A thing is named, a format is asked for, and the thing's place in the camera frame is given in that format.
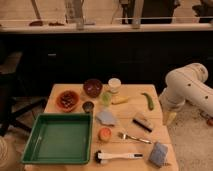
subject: chair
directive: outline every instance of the chair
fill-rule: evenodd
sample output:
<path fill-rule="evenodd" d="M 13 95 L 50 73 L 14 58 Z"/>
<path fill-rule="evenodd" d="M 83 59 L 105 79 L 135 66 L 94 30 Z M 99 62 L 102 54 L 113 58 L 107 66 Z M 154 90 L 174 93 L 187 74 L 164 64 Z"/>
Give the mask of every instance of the chair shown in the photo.
<path fill-rule="evenodd" d="M 126 16 L 128 18 L 133 17 L 135 0 L 129 0 L 128 2 L 128 4 L 122 5 L 122 18 Z M 175 8 L 179 5 L 178 0 L 144 0 L 141 24 L 169 24 L 172 22 Z"/>
<path fill-rule="evenodd" d="M 213 0 L 200 0 L 201 5 L 194 5 L 192 9 L 200 17 L 199 23 L 209 23 L 213 20 Z"/>
<path fill-rule="evenodd" d="M 33 109 L 39 105 L 45 105 L 46 100 L 41 99 L 35 103 L 32 103 L 18 111 L 12 112 L 12 106 L 14 103 L 13 100 L 13 92 L 14 89 L 17 88 L 17 73 L 16 68 L 18 62 L 21 58 L 21 53 L 18 54 L 19 59 L 16 60 L 16 65 L 12 63 L 11 68 L 9 67 L 10 62 L 14 61 L 13 57 L 8 57 L 7 60 L 0 66 L 1 74 L 0 74 L 0 135 L 4 136 L 9 128 L 10 125 L 14 127 L 19 127 L 27 132 L 31 131 L 31 128 L 24 125 L 23 123 L 17 120 L 17 117 L 24 114 L 25 112 Z"/>

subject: toothbrush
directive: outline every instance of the toothbrush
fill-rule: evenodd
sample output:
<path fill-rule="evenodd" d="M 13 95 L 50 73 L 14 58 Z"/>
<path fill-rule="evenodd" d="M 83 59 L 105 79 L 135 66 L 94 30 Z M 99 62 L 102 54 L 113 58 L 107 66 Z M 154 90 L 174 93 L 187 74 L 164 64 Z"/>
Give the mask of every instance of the toothbrush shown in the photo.
<path fill-rule="evenodd" d="M 101 150 L 98 150 L 95 153 L 95 160 L 97 163 L 105 164 L 109 159 L 140 159 L 143 157 L 141 153 L 123 153 L 123 154 L 112 154 L 104 153 Z"/>

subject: dark wall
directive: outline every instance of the dark wall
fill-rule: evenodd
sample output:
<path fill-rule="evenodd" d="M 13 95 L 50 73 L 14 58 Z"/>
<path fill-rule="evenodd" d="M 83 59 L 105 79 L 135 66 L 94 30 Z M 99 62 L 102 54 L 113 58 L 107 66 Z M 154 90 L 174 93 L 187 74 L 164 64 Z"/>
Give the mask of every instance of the dark wall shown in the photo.
<path fill-rule="evenodd" d="M 48 95 L 54 83 L 153 83 L 160 92 L 170 70 L 192 62 L 209 71 L 213 86 L 213 32 L 0 35 L 10 51 L 23 51 L 19 67 L 30 95 Z"/>

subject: wooden table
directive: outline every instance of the wooden table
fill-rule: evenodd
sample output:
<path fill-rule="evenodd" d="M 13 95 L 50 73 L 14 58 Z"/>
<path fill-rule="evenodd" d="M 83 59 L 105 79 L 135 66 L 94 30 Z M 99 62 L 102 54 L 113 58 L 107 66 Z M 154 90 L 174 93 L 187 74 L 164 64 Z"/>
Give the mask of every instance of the wooden table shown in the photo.
<path fill-rule="evenodd" d="M 87 101 L 93 101 L 95 104 L 94 116 L 103 109 L 98 98 L 92 99 L 85 95 L 82 90 L 82 84 L 55 84 L 50 94 L 45 113 L 61 113 L 55 106 L 55 99 L 59 93 L 64 90 L 74 90 L 80 94 L 80 104 L 73 111 L 75 113 L 83 112 L 82 104 Z M 145 96 L 141 95 L 142 92 L 149 93 L 153 98 L 154 110 L 149 111 L 147 106 L 147 100 Z M 122 85 L 119 89 L 119 95 L 129 96 L 130 100 L 127 103 L 110 105 L 109 110 L 117 118 L 117 124 L 114 127 L 110 127 L 112 130 L 112 137 L 110 142 L 103 143 L 98 139 L 98 130 L 104 127 L 94 117 L 93 120 L 93 134 L 92 134 L 92 146 L 91 146 L 91 158 L 90 162 L 86 165 L 26 165 L 26 171 L 154 171 L 154 170 L 165 170 L 165 171 L 177 171 L 178 165 L 175 158 L 175 153 L 171 144 L 171 140 L 168 134 L 166 126 L 162 124 L 162 110 L 158 101 L 158 96 L 153 85 Z M 133 116 L 142 112 L 155 127 L 152 133 L 149 133 L 132 122 Z M 143 137 L 150 139 L 151 141 L 159 141 L 168 147 L 167 162 L 171 165 L 163 166 L 158 169 L 148 161 L 148 157 L 153 148 L 153 144 L 144 144 L 136 142 L 134 140 L 122 140 L 117 136 L 119 131 L 126 132 L 136 137 Z M 109 153 L 142 153 L 143 159 L 137 160 L 125 160 L 116 159 L 110 160 L 105 165 L 97 164 L 93 158 L 94 153 L 97 150 L 104 150 Z"/>

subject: green tray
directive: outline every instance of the green tray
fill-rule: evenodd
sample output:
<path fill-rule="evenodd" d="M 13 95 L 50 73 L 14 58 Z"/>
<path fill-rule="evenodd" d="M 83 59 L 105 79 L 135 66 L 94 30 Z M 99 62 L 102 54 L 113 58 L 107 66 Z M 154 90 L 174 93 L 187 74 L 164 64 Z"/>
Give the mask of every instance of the green tray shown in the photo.
<path fill-rule="evenodd" d="M 41 114 L 25 147 L 24 164 L 86 164 L 90 159 L 92 117 Z"/>

